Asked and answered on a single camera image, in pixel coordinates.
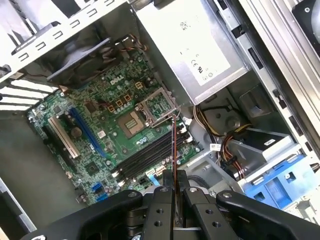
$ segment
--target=white pci slot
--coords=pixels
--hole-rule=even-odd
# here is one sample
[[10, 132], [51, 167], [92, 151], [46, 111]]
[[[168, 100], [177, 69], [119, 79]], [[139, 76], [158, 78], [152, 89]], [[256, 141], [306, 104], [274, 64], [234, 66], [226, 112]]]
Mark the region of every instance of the white pci slot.
[[68, 136], [68, 134], [66, 133], [64, 128], [59, 123], [59, 120], [54, 118], [54, 117], [50, 117], [48, 119], [48, 122], [49, 122], [50, 126], [53, 128], [53, 130], [55, 131], [55, 133], [58, 135], [58, 137], [63, 142], [65, 148], [68, 150], [68, 152], [70, 153], [71, 157], [73, 159], [79, 157], [80, 156], [79, 150], [77, 149], [77, 147], [74, 144], [74, 142], [71, 141], [70, 137]]

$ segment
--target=blue sata port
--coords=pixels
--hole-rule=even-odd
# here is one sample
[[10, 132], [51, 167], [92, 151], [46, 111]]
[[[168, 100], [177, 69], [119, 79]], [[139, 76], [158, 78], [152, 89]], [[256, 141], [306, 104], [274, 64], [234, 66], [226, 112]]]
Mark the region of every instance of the blue sata port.
[[106, 200], [108, 198], [108, 195], [106, 193], [102, 194], [101, 196], [96, 198], [97, 202], [101, 202], [103, 200]]
[[95, 193], [97, 192], [99, 189], [101, 189], [103, 186], [100, 182], [98, 182], [97, 184], [95, 184], [91, 189], [92, 191]]

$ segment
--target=blue pcie slot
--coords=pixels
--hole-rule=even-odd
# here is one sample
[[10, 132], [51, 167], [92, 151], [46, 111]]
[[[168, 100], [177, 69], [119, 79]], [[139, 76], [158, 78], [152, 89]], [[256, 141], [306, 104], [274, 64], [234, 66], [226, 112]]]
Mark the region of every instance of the blue pcie slot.
[[79, 125], [81, 128], [82, 132], [84, 135], [89, 139], [90, 143], [93, 145], [94, 149], [104, 158], [108, 158], [109, 156], [102, 150], [100, 147], [98, 141], [90, 131], [90, 129], [87, 127], [87, 124], [85, 121], [82, 119], [78, 111], [73, 107], [69, 111], [70, 115], [74, 117], [76, 123]]
[[102, 194], [101, 196], [96, 198], [97, 202], [101, 202], [103, 200], [106, 200], [108, 198], [108, 195], [106, 193]]

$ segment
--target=chip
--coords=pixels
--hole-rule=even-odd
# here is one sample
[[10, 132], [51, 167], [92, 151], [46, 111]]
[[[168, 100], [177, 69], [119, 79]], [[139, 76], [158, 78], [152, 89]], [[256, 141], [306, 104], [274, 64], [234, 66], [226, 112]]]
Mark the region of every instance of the chip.
[[92, 102], [88, 102], [84, 105], [86, 107], [86, 109], [89, 111], [89, 113], [94, 113], [95, 111], [97, 111], [96, 106], [92, 103]]
[[61, 112], [61, 108], [60, 108], [59, 106], [55, 106], [55, 107], [53, 108], [53, 111], [54, 111], [54, 113], [58, 114], [58, 113]]
[[127, 138], [133, 137], [145, 128], [143, 120], [135, 111], [119, 117], [117, 122]]
[[93, 161], [90, 162], [89, 164], [85, 165], [84, 167], [90, 176], [99, 172], [98, 166]]

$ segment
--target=screw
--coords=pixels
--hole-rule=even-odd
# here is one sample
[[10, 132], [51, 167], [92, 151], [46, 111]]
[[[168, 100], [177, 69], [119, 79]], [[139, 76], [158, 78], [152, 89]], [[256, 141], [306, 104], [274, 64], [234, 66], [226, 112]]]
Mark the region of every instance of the screw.
[[136, 235], [133, 238], [131, 238], [131, 240], [140, 240], [141, 235]]
[[209, 195], [214, 198], [217, 196], [217, 194], [214, 191], [209, 191]]
[[130, 198], [133, 198], [133, 197], [135, 197], [135, 196], [137, 196], [137, 193], [136, 193], [136, 192], [131, 192], [131, 193], [129, 193], [129, 195], [128, 195], [128, 197], [130, 197]]
[[196, 189], [195, 187], [190, 187], [189, 191], [192, 193], [198, 192], [198, 189]]
[[160, 189], [160, 192], [168, 192], [168, 191], [169, 191], [169, 189], [167, 187], [163, 187]]
[[230, 193], [228, 193], [228, 192], [223, 193], [222, 196], [225, 197], [226, 199], [232, 197], [232, 195]]

